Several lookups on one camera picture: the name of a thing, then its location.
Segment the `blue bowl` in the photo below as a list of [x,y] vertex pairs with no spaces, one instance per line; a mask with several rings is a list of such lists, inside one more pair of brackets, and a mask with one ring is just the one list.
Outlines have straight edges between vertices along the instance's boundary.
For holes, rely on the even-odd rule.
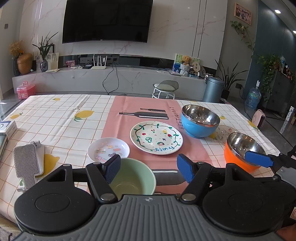
[[190,104],[183,106],[181,121],[188,135],[203,138],[216,130],[220,117],[205,107]]

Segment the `trash can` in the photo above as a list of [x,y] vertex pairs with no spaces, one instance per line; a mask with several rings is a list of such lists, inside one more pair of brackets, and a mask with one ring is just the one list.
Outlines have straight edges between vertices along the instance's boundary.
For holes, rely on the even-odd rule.
[[202,101],[219,103],[223,88],[223,80],[210,76],[207,80],[207,86],[205,88],[205,93]]

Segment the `tablecloth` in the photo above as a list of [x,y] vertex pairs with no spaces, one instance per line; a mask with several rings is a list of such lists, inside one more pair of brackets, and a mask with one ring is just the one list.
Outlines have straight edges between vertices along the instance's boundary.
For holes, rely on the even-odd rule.
[[[13,148],[32,140],[40,140],[45,145],[47,158],[56,163],[53,170],[64,163],[72,164],[73,168],[85,167],[92,163],[87,157],[88,146],[101,137],[114,98],[87,94],[30,96],[5,119],[15,120],[18,130],[9,140],[0,160],[0,213],[3,216],[16,222],[13,207],[22,194],[16,191],[20,180],[15,173]],[[233,106],[182,100],[178,100],[178,103],[181,107],[198,104],[211,109],[220,116],[221,124],[251,136],[267,154],[279,154],[277,148]],[[74,116],[83,110],[91,110],[93,113],[77,121]],[[213,166],[225,167],[224,146],[209,137],[201,139],[201,142]],[[272,171],[261,167],[253,175],[267,177],[272,175]],[[75,183],[75,186],[87,190],[86,183]]]

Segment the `cabinet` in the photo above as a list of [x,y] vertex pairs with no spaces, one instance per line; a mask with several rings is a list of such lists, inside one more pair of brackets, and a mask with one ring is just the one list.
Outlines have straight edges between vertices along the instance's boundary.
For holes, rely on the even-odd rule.
[[264,100],[261,101],[262,106],[279,113],[285,113],[290,103],[294,84],[284,74],[277,71],[271,82],[271,88],[272,95],[267,103]]

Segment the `screw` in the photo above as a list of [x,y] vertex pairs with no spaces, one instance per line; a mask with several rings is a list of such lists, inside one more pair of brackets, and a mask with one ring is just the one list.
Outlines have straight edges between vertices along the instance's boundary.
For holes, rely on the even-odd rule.
[[181,197],[184,201],[191,202],[196,199],[196,196],[191,193],[183,194]]
[[101,199],[103,201],[112,201],[115,198],[115,195],[112,193],[104,193],[103,195],[101,195]]

